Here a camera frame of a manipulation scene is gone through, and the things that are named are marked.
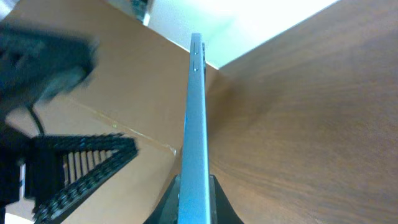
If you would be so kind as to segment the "blue Galaxy S25 smartphone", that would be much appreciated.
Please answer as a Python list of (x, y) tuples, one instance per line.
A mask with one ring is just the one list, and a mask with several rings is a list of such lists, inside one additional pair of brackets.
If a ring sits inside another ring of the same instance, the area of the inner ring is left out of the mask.
[(180, 174), (179, 224), (211, 223), (204, 51), (202, 35), (193, 33)]

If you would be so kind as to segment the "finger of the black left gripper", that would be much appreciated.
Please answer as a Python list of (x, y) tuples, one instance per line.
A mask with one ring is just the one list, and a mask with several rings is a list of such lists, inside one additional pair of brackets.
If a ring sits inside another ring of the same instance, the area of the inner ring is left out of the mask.
[(35, 223), (63, 222), (138, 154), (122, 134), (37, 136), (30, 146), (24, 197), (35, 202)]

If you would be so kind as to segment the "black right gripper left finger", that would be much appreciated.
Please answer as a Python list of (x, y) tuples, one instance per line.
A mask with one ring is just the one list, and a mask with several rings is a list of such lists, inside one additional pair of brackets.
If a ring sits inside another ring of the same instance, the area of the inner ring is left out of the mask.
[(144, 224), (177, 224), (180, 176), (176, 175)]

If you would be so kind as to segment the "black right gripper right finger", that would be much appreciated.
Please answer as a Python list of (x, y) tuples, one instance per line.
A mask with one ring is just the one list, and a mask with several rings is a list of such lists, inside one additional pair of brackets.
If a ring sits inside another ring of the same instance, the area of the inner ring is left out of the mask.
[(243, 224), (214, 175), (210, 175), (210, 204), (212, 224)]

